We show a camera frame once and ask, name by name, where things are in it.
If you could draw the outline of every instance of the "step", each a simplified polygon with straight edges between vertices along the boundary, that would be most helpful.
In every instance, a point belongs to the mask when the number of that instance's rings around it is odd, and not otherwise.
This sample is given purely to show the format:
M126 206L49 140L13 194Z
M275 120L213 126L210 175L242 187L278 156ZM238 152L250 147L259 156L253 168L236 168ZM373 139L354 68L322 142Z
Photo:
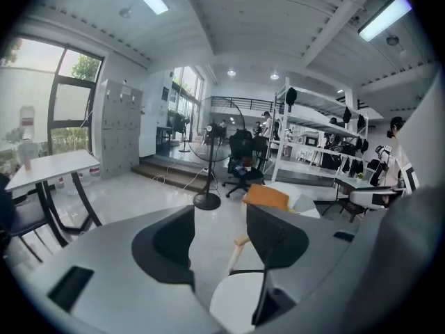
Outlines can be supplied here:
M167 168L168 168L169 174L172 171L175 171L176 173L183 173L185 175L191 176L192 178L195 177L196 174L202 170L202 166L196 166L194 164L191 164L191 165L180 164L175 159L159 159L156 157L150 157L150 158L141 160L140 163L161 168L163 170L163 172L161 174L167 173ZM197 178L206 180L207 172L202 171L197 176Z
M166 167L156 166L154 164L139 164L137 166L131 167L131 170L134 173L142 175L144 177L150 178L151 180L158 175L166 174ZM193 178L195 178L196 173L184 173L178 171L174 168L170 168L168 170L168 175L165 177L165 184L169 184L170 186L177 186L178 188L184 188ZM163 177L159 178L159 182L163 183ZM194 191L200 193L204 190L207 183L207 177L204 175L204 178L201 176L196 177L193 182L191 182L187 186L187 190Z

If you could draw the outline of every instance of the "white metal rack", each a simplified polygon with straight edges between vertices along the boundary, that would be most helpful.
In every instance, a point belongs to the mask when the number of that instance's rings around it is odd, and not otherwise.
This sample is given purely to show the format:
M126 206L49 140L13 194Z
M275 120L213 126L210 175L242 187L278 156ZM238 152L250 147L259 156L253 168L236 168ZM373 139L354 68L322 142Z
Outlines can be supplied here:
M280 91L275 96L275 103L274 103L274 110L273 110L273 122L272 125L274 125L275 120L280 120L282 123L282 130L280 132L280 141L274 141L272 140L273 133L270 133L269 138L269 146L268 146L268 157L270 156L270 147L272 144L278 144L278 154L276 160L272 162L272 164L265 170L264 172L267 172L271 167L274 167L273 170L273 176L272 176L272 182L274 182L277 178L277 173L279 169L282 170L288 170L291 172L296 173L304 173L308 175L317 175L319 177L327 177L327 178L335 178L343 168L346 160L349 159L356 159L358 161L364 160L364 155L362 157L355 157L350 156L348 154L342 154L339 152L331 151L331 150L325 150L323 148L318 148L310 145L303 145L300 143L290 143L286 142L285 139L285 132L288 124L295 124L302 127L307 127L310 129L315 129L322 132L327 132L329 134L335 134L339 135L345 138L349 138L350 140L353 140L354 138L362 137L364 139L367 139L368 137L368 118L365 117L365 127L362 130L359 130L358 132L351 131L349 128L342 128L340 126L336 126L333 124L330 124L328 122L324 122L322 120L315 120L312 118L308 118L306 116L295 116L289 113L288 106L284 103L287 91L291 87L289 78L286 78L285 85L280 89ZM328 97L326 95L322 95L320 93L315 93L307 89L302 89L293 86L297 92L297 100L295 102L295 105L292 107L298 108L298 106L306 106L307 108L311 108L315 111L318 111L324 116L330 117L334 116L337 118L342 118L343 113L346 109L346 105L342 104L331 97ZM351 120L357 120L359 118L359 112L349 108L349 111L351 112ZM312 157L312 161L309 165L298 163L296 161L287 161L282 159L282 152L283 147L285 145L293 145L298 146L302 149L311 150L314 152L314 156ZM318 166L313 166L314 160L316 158L316 154L318 153L326 153L326 154L334 154L341 157L341 166L337 170L329 170L326 168L321 168ZM370 168L364 167L364 172L374 172Z

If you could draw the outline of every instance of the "glossy white floor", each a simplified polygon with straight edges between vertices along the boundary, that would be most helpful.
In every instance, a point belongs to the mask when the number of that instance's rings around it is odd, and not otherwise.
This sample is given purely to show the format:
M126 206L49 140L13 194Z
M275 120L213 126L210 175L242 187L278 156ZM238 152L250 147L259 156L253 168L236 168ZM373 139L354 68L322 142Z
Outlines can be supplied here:
M242 191L234 192L230 199L219 186L222 205L210 212L195 210L195 238L190 249L191 269L195 272L196 295L207 308L211 296L223 279L224 271L234 250L233 240L245 233L245 219L242 218ZM167 207L192 204L195 193L178 189L161 182L155 182L134 173L127 173L111 180L97 180L85 187L88 199L103 224L150 213ZM78 225L86 215L79 196L74 189L66 186L53 194L54 202L62 221L66 225ZM60 247L52 237L49 228L38 230L50 250L54 253ZM25 240L45 258L51 256L48 250L29 233ZM27 276L39 266L18 239L13 239L9 251L10 263L20 276ZM238 269L261 269L262 262L251 244L238 261Z

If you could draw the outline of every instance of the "black metal railing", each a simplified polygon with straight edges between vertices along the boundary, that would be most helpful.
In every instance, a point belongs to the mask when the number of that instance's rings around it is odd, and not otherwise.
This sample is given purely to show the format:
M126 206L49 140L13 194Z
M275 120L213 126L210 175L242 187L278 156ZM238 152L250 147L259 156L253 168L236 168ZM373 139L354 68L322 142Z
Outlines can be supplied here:
M258 111L273 111L273 102L258 99L245 99L242 97L211 97L211 105L221 108L250 109Z

